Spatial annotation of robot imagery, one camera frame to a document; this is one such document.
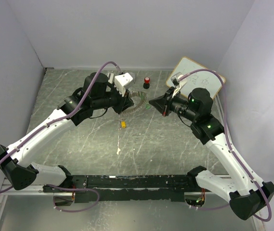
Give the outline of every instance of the purple hose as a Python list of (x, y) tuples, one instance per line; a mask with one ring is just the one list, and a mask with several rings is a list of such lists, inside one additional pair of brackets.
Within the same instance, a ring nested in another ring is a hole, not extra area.
[(261, 218), (257, 215), (254, 215), (254, 217), (260, 219), (261, 221), (270, 221), (272, 219), (272, 210), (271, 210), (271, 206), (270, 206), (270, 203), (263, 191), (263, 189), (261, 188), (261, 186), (254, 180), (254, 177), (253, 175), (250, 173), (250, 171), (246, 168), (246, 166), (244, 165), (244, 163), (239, 159), (239, 157), (237, 156), (237, 154), (232, 151), (232, 146), (231, 146), (231, 143), (230, 143), (230, 140), (229, 140), (229, 136), (228, 136), (228, 127), (227, 127), (227, 94), (226, 94), (226, 90), (225, 90), (225, 85), (223, 83), (223, 80), (221, 79), (221, 77), (214, 71), (212, 70), (208, 70), (208, 69), (198, 69), (198, 70), (195, 70), (195, 71), (192, 71), (186, 75), (183, 75), (181, 78), (179, 78), (179, 81), (182, 81), (183, 79), (185, 79), (186, 77), (194, 74), (194, 73), (197, 73), (197, 72), (200, 72), (200, 71), (208, 71), (208, 72), (211, 72), (213, 73), (220, 81), (221, 85), (222, 85), (222, 91), (223, 91), (223, 100), (224, 100), (224, 105), (223, 105), (223, 126), (224, 126), (224, 133), (225, 133), (225, 137), (226, 137), (226, 141), (227, 141), (227, 145), (231, 151), (231, 153), (233, 154), (234, 158), (238, 161), (238, 163), (240, 164), (240, 166), (245, 170), (245, 172), (248, 174), (248, 176), (251, 178), (252, 181), (254, 181), (255, 185), (257, 186), (257, 188), (259, 189), (266, 205), (267, 205), (267, 209), (268, 209), (268, 218), (267, 219), (264, 219), (264, 218)]
[[(96, 79), (98, 78), (98, 75), (101, 73), (101, 71), (104, 69), (105, 66), (107, 66), (108, 64), (113, 64), (116, 69), (118, 70), (119, 73), (121, 73), (121, 69), (119, 68), (119, 66), (115, 63), (115, 62), (112, 62), (112, 61), (109, 61), (109, 62), (106, 62), (104, 65), (102, 65), (101, 68), (99, 68), (99, 70), (96, 72), (93, 80), (91, 81), (89, 87), (87, 88), (87, 90), (85, 91), (82, 99), (80, 100), (80, 102), (78, 103), (77, 107), (71, 112), (69, 113), (68, 115), (66, 116), (63, 116), (61, 118), (58, 118), (58, 119), (54, 119), (52, 121), (50, 121), (49, 123), (47, 123), (47, 127), (55, 122), (58, 122), (58, 121), (61, 121), (63, 119), (67, 119), (67, 118), (70, 118), (72, 117), (78, 110), (79, 108), (81, 107), (81, 105), (83, 104), (83, 102), (85, 101), (85, 98), (87, 97), (87, 95), (89, 94), (94, 82), (96, 81)], [(29, 140), (31, 140), (34, 136), (36, 136), (39, 132), (41, 132), (43, 129), (45, 129), (46, 126), (42, 126), (40, 128), (38, 128), (37, 130), (35, 130), (31, 135), (29, 135), (24, 141), (22, 141), (18, 146), (17, 146), (17, 149), (20, 149), (22, 146), (24, 146)], [(16, 149), (13, 149), (11, 150), (8, 154), (6, 154), (6, 156), (4, 156), (1, 160), (0, 160), (0, 165), (8, 158), (10, 157), (11, 155), (13, 155), (17, 150)], [(4, 189), (4, 190), (1, 190), (0, 193), (4, 193), (6, 191), (8, 191), (9, 189), (13, 188), (12, 186)]]
[(61, 212), (67, 212), (67, 213), (78, 213), (78, 212), (82, 212), (82, 211), (86, 211), (86, 210), (89, 210), (90, 208), (93, 208), (95, 205), (98, 204), (99, 202), (99, 193), (94, 190), (94, 189), (67, 189), (67, 188), (61, 188), (61, 187), (58, 187), (58, 186), (55, 186), (55, 185), (52, 185), (52, 184), (48, 184), (50, 187), (52, 188), (55, 188), (55, 189), (59, 189), (59, 190), (62, 190), (62, 191), (72, 191), (72, 192), (75, 192), (75, 191), (91, 191), (91, 192), (94, 192), (97, 194), (97, 199), (96, 201), (94, 202), (94, 204), (90, 205), (89, 207), (86, 207), (86, 208), (83, 208), (83, 209), (79, 209), (79, 210), (66, 210), (66, 209), (60, 209), (59, 207), (57, 207), (55, 205), (55, 198), (53, 198), (53, 205), (54, 205), (54, 208), (56, 210), (59, 210)]

